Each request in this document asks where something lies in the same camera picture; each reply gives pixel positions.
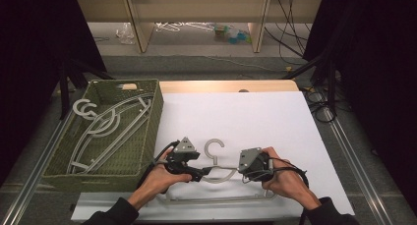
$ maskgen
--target metal hanger hook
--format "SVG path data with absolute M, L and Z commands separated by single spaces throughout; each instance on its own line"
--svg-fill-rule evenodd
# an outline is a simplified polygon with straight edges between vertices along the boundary
M 211 145 L 213 142 L 218 143 L 221 147 L 224 147 L 224 143 L 223 143 L 223 141 L 221 141 L 219 139 L 211 139 L 211 140 L 208 140 L 206 142 L 206 145 L 205 145 L 205 153 L 206 153 L 206 156 L 208 158 L 212 159 L 212 164 L 213 165 L 217 165 L 217 156 L 216 155 L 212 155 L 212 154 L 209 153 L 209 145 Z
M 80 110 L 78 110 L 78 105 L 80 104 L 80 103 L 82 103 L 82 102 L 85 102 L 86 104 L 84 104 L 82 107 L 81 107 L 81 111 Z M 96 104 L 94 104 L 94 103 L 90 103 L 90 100 L 89 99 L 79 99 L 79 100 L 77 100 L 75 103 L 74 103 L 74 105 L 73 105 L 73 110 L 74 110 L 74 112 L 76 113 L 76 114 L 78 114 L 78 115 L 80 115 L 80 116 L 83 116 L 83 118 L 85 118 L 85 119 L 88 119 L 88 120 L 93 120 L 94 119 L 94 117 L 97 115 L 97 114 L 95 114 L 94 113 L 94 111 L 89 111 L 89 112 L 84 112 L 84 110 L 87 108 L 87 107 L 97 107 L 97 105 Z

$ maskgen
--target floor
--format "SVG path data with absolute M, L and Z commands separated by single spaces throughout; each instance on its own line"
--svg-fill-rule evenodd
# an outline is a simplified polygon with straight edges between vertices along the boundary
M 248 31 L 243 24 L 225 24 L 242 31 Z M 108 73 L 118 79 L 157 78 L 160 80 L 266 80 L 280 79 L 288 70 L 297 69 L 305 63 L 291 50 L 277 45 L 270 35 L 265 34 L 260 53 L 252 52 L 247 41 L 231 44 L 227 39 L 219 39 L 213 31 L 204 28 L 181 26 L 167 30 L 154 31 L 146 53 L 140 54 L 135 44 L 122 44 L 116 36 L 122 24 L 89 24 L 96 39 Z M 278 26 L 268 24 L 271 34 L 280 39 L 282 32 Z M 297 35 L 308 38 L 311 25 L 296 25 Z M 302 52 L 295 38 L 285 34 L 282 41 L 297 52 Z M 312 71 L 297 77 L 295 82 L 300 87 L 310 86 Z M 309 94 L 311 99 L 316 94 Z M 378 155 L 373 153 L 367 137 L 364 135 L 355 113 L 349 109 L 342 87 L 338 88 L 337 123 L 340 124 L 348 142 L 364 169 L 365 176 L 374 187 L 376 195 L 387 209 L 390 223 L 417 224 L 417 219 L 408 207 L 401 192 L 388 174 Z M 50 105 L 42 115 L 37 130 L 30 143 L 24 149 L 20 159 L 0 189 L 0 218 L 7 210 L 27 182 L 36 165 L 37 159 L 49 142 L 50 136 L 58 124 L 60 116 L 59 89 L 53 93 Z M 346 152 L 334 133 L 334 124 L 316 121 L 334 168 L 340 178 L 349 200 L 361 224 L 384 224 L 379 222 L 367 200 L 355 170 L 349 165 Z M 58 193 L 50 186 L 40 182 L 34 192 L 25 214 L 19 224 L 76 224 L 70 220 L 74 204 L 79 194 Z M 275 221 L 274 224 L 298 224 L 296 219 Z

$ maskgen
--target black sleeve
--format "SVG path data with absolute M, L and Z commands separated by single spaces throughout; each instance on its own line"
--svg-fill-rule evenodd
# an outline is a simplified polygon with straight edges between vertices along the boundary
M 130 225 L 139 216 L 138 211 L 125 199 L 119 197 L 107 212 L 96 212 L 85 225 Z
M 312 225 L 359 225 L 350 214 L 340 214 L 330 197 L 320 198 L 321 206 L 307 210 L 306 215 Z

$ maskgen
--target metal rail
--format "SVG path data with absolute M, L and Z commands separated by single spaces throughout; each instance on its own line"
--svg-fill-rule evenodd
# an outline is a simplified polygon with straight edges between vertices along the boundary
M 77 90 L 75 93 L 75 98 L 80 98 L 82 94 L 82 91 Z M 56 142 L 58 142 L 59 137 L 61 136 L 64 130 L 64 127 L 67 125 L 70 117 L 73 114 L 74 112 L 71 111 L 63 120 L 59 121 L 57 127 L 55 128 L 55 131 L 52 134 L 52 137 L 46 145 L 45 150 L 40 155 L 39 160 L 37 160 L 37 163 L 31 171 L 27 181 L 25 182 L 18 196 L 15 198 L 9 210 L 7 211 L 6 216 L 2 222 L 3 225 L 19 224 L 22 216 L 25 213 L 26 208 L 30 203 L 34 191 L 36 190 L 37 184 L 40 181 L 40 176 L 46 167 L 46 163 L 54 149 L 54 146 L 56 145 Z
M 325 114 L 328 120 L 330 120 L 332 113 L 329 111 L 328 108 L 326 108 Z M 376 188 L 374 187 L 370 178 L 368 177 L 368 174 L 366 173 L 361 161 L 356 155 L 355 150 L 353 149 L 352 144 L 350 143 L 346 133 L 343 131 L 343 128 L 341 127 L 341 124 L 338 121 L 337 117 L 332 122 L 330 122 L 330 126 L 366 201 L 368 202 L 372 212 L 374 213 L 374 217 L 377 220 L 378 224 L 393 224 L 391 219 L 389 218 L 384 202 L 381 200 L 380 195 L 378 194 Z

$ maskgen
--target white paper sheet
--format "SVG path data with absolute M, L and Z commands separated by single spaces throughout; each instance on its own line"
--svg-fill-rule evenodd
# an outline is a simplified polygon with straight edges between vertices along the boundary
M 310 188 L 318 197 L 331 197 L 339 212 L 353 214 L 301 92 L 172 93 L 164 94 L 163 98 L 155 155 L 170 142 L 188 137 L 201 153 L 189 165 L 208 167 L 213 162 L 205 155 L 205 144 L 210 139 L 220 139 L 225 147 L 213 143 L 209 152 L 218 157 L 219 165 L 237 167 L 242 149 L 273 146 L 282 158 L 308 171 Z M 208 176 L 222 177 L 228 172 L 215 170 Z M 222 184 L 176 184 L 169 193 L 178 199 L 200 198 L 202 203 L 167 204 L 161 200 L 164 196 L 158 196 L 161 199 L 141 209 L 138 219 L 167 223 L 260 221 L 297 217 L 302 211 L 298 203 L 283 197 L 268 201 L 204 202 L 205 198 L 264 194 L 261 183 L 243 184 L 238 173 Z M 128 196 L 82 194 L 72 219 L 86 220 L 97 210 L 107 210 L 118 197 Z

